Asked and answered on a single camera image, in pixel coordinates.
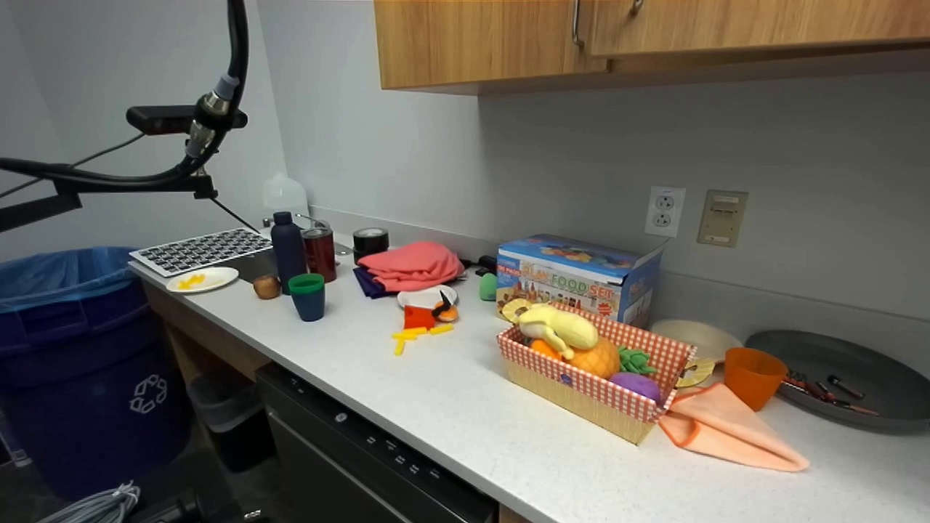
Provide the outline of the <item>small dark waste bin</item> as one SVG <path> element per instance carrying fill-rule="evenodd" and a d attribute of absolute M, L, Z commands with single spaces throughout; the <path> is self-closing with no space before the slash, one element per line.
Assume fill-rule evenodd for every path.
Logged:
<path fill-rule="evenodd" d="M 190 397 L 226 471 L 251 471 L 273 457 L 268 413 L 254 381 L 212 368 L 190 383 Z"/>

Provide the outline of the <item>beige wall plate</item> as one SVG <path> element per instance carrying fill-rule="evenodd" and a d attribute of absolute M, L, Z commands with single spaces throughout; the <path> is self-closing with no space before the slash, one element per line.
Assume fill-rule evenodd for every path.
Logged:
<path fill-rule="evenodd" d="M 736 246 L 742 221 L 748 213 L 748 194 L 730 189 L 710 189 L 703 198 L 698 240 L 710 246 Z"/>

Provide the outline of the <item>brown round toy food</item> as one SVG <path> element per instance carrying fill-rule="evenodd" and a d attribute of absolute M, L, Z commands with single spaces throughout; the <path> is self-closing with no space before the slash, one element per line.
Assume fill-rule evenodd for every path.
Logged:
<path fill-rule="evenodd" d="M 273 275 L 254 279 L 254 294 L 260 300 L 276 300 L 281 294 L 278 279 L 273 279 Z"/>

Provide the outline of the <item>dark blue water bottle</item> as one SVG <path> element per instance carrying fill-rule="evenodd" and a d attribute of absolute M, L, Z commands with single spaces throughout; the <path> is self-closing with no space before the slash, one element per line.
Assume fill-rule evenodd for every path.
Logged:
<path fill-rule="evenodd" d="M 270 226 L 276 269 L 281 282 L 290 282 L 306 269 L 303 231 L 287 213 L 273 215 Z"/>

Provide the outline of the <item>orange plastic cup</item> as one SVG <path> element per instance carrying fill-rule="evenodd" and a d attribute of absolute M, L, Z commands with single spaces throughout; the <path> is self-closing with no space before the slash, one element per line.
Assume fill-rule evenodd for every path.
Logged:
<path fill-rule="evenodd" d="M 781 381 L 788 365 L 761 348 L 730 348 L 725 361 L 725 383 L 751 407 L 761 409 Z"/>

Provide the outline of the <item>pink folded cloth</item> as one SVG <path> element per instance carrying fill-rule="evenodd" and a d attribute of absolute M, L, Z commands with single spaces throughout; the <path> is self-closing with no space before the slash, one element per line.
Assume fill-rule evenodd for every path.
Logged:
<path fill-rule="evenodd" d="M 424 290 L 462 275 L 459 256 L 435 240 L 414 240 L 383 252 L 364 256 L 355 272 L 386 294 Z"/>

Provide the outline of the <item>dark grey round tray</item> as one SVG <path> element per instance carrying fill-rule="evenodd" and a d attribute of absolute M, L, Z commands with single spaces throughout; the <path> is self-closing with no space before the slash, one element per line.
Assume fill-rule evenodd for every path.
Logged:
<path fill-rule="evenodd" d="M 930 381 L 858 342 L 810 332 L 755 332 L 761 348 L 788 365 L 780 396 L 829 422 L 873 432 L 927 432 Z"/>

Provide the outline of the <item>dark red tumbler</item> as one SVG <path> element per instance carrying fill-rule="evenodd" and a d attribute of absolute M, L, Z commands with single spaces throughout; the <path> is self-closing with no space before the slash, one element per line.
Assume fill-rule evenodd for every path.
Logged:
<path fill-rule="evenodd" d="M 303 231 L 303 245 L 306 245 L 306 263 L 312 272 L 321 272 L 326 282 L 337 279 L 337 262 L 335 262 L 335 236 L 332 226 L 326 221 L 315 221 L 306 231 Z"/>

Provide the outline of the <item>grey cloth on floor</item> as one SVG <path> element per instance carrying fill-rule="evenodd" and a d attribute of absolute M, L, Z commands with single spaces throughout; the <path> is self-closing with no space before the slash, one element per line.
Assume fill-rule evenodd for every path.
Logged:
<path fill-rule="evenodd" d="M 129 513 L 139 505 L 142 487 L 136 483 L 121 483 L 116 487 L 104 487 L 88 494 L 37 523 L 124 523 Z"/>

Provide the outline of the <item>clear plastic jug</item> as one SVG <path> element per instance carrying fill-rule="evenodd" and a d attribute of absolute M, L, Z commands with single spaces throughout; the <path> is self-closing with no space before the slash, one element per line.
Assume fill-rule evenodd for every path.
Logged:
<path fill-rule="evenodd" d="M 262 185 L 262 208 L 264 208 L 264 218 L 273 218 L 276 213 L 287 213 L 297 226 L 312 223 L 306 185 L 287 173 L 273 173 Z"/>

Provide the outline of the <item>blue recycling bin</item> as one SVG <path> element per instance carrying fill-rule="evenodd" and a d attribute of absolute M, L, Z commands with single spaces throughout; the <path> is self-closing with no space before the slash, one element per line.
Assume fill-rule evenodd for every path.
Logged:
<path fill-rule="evenodd" d="M 129 246 L 0 263 L 0 397 L 58 497 L 136 480 L 185 446 L 193 407 Z"/>

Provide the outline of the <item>white plate with yellow food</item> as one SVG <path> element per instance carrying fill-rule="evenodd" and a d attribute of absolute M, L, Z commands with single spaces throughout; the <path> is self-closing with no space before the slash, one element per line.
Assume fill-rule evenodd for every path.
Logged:
<path fill-rule="evenodd" d="M 169 294 L 209 294 L 233 284 L 239 279 L 235 268 L 203 268 L 165 282 Z"/>

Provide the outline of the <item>green and blue cup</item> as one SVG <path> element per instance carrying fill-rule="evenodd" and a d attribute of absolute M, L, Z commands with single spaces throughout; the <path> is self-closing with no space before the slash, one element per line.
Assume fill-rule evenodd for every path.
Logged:
<path fill-rule="evenodd" d="M 316 323 L 326 316 L 326 279 L 321 272 L 290 275 L 286 290 L 303 323 Z"/>

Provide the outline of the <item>blue toy food box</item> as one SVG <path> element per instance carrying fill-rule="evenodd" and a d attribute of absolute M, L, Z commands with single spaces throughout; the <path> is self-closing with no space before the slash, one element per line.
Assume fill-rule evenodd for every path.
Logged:
<path fill-rule="evenodd" d="M 659 262 L 659 250 L 626 252 L 557 236 L 514 239 L 496 246 L 496 300 L 557 303 L 649 324 Z"/>

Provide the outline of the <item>salmon cloth napkin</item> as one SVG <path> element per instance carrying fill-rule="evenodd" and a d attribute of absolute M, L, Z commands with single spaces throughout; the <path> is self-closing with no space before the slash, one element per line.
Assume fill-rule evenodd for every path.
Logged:
<path fill-rule="evenodd" d="M 659 415 L 659 430 L 684 451 L 725 462 L 803 474 L 810 462 L 781 441 L 730 387 L 685 391 Z"/>

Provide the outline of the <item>orange toy fruit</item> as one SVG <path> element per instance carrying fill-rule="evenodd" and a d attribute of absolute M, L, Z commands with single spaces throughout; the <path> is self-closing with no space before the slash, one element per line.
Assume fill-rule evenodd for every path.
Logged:
<path fill-rule="evenodd" d="M 614 377 L 618 372 L 618 348 L 611 340 L 598 340 L 592 348 L 579 352 L 573 365 L 598 377 Z"/>

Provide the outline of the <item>white wall outlet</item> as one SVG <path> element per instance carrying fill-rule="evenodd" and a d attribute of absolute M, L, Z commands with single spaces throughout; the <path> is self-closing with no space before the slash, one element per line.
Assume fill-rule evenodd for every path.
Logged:
<path fill-rule="evenodd" d="M 674 239 L 684 218 L 685 191 L 674 185 L 653 185 L 646 208 L 646 231 Z"/>

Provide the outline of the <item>yellow toy fries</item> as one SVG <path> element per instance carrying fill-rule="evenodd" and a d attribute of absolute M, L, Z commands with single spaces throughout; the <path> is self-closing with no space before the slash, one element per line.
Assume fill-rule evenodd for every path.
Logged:
<path fill-rule="evenodd" d="M 450 335 L 450 332 L 454 332 L 454 324 L 400 327 L 400 332 L 392 335 L 392 355 L 400 356 L 411 342 L 416 342 L 421 336 Z"/>

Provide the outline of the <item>checkered dish rack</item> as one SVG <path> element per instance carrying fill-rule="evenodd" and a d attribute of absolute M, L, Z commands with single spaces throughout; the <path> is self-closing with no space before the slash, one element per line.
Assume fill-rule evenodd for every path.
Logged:
<path fill-rule="evenodd" d="M 260 256 L 270 250 L 270 239 L 255 229 L 220 229 L 193 239 L 162 240 L 130 252 L 136 263 L 169 279 L 200 268 Z"/>

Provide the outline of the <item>yellow plush banana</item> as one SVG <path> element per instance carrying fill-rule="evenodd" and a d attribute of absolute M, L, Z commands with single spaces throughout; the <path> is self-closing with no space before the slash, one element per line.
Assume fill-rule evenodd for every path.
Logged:
<path fill-rule="evenodd" d="M 499 313 L 527 336 L 546 340 L 560 361 L 591 352 L 598 332 L 591 320 L 546 303 L 511 300 Z"/>

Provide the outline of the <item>wooden lower cabinet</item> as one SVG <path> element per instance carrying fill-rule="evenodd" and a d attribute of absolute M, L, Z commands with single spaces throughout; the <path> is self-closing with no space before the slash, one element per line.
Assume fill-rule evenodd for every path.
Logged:
<path fill-rule="evenodd" d="M 268 365 L 264 355 L 190 307 L 181 297 L 172 297 L 158 284 L 142 284 L 142 290 L 165 324 L 165 336 L 185 383 L 206 372 L 235 372 L 254 381 L 255 372 Z"/>

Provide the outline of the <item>purple toy eggplant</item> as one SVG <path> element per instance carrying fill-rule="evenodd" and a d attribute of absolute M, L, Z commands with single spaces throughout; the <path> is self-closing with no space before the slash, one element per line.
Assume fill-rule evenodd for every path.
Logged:
<path fill-rule="evenodd" d="M 632 390 L 632 391 L 637 391 L 637 396 L 652 397 L 653 403 L 664 400 L 664 391 L 659 391 L 656 381 L 652 381 L 652 377 L 646 377 L 646 375 L 617 372 L 611 381 L 614 381 L 617 387 L 623 387 L 623 390 Z"/>

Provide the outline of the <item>red checkered cardboard basket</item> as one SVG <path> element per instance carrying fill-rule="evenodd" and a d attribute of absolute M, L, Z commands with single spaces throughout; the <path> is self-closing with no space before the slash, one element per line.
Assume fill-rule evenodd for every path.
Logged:
<path fill-rule="evenodd" d="M 507 327 L 496 336 L 502 372 L 518 387 L 569 409 L 579 419 L 588 419 L 591 423 L 598 423 L 632 445 L 640 445 L 674 400 L 678 377 L 693 364 L 695 348 L 607 316 L 591 313 L 591 323 L 611 345 L 640 348 L 649 355 L 652 381 L 656 383 L 659 397 L 640 396 L 588 368 L 544 356 L 528 348 L 518 327 Z"/>

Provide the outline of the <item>dark purple cloth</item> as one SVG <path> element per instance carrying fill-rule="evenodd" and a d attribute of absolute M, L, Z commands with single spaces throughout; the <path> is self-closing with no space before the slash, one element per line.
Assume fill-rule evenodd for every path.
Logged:
<path fill-rule="evenodd" d="M 371 272 L 366 272 L 364 268 L 355 268 L 353 272 L 355 272 L 364 297 L 369 297 L 369 300 L 389 297 L 389 290 Z"/>

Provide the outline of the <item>red toy fries holder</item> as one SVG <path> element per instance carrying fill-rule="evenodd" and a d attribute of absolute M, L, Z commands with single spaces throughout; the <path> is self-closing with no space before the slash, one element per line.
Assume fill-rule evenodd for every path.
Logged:
<path fill-rule="evenodd" d="M 403 307 L 403 327 L 434 327 L 440 324 L 431 307 Z"/>

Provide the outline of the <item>beige bowl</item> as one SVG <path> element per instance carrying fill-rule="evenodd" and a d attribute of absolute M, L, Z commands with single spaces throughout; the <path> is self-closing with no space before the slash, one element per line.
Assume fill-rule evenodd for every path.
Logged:
<path fill-rule="evenodd" d="M 656 320 L 653 335 L 685 342 L 698 356 L 725 361 L 730 348 L 738 348 L 742 340 L 719 324 L 698 320 Z"/>

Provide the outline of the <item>green toy vegetable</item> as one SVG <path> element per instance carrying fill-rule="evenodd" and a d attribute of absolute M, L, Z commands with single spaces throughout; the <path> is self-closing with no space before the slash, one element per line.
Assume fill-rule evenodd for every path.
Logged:
<path fill-rule="evenodd" d="M 623 348 L 618 352 L 618 365 L 626 372 L 634 372 L 634 375 L 652 375 L 653 365 L 652 365 L 652 355 L 649 352 L 640 352 L 640 348 Z"/>

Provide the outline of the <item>green toy food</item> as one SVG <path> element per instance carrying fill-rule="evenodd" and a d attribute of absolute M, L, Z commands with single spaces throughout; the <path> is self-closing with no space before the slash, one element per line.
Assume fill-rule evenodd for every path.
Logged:
<path fill-rule="evenodd" d="M 495 272 L 483 272 L 480 275 L 480 300 L 483 303 L 495 303 L 496 300 L 496 275 Z"/>

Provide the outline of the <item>black dishwasher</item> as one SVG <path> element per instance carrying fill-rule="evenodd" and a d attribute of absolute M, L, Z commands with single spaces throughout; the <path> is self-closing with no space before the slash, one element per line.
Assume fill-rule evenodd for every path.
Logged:
<path fill-rule="evenodd" d="M 337 397 L 255 372 L 281 490 L 306 523 L 495 523 L 496 502 Z"/>

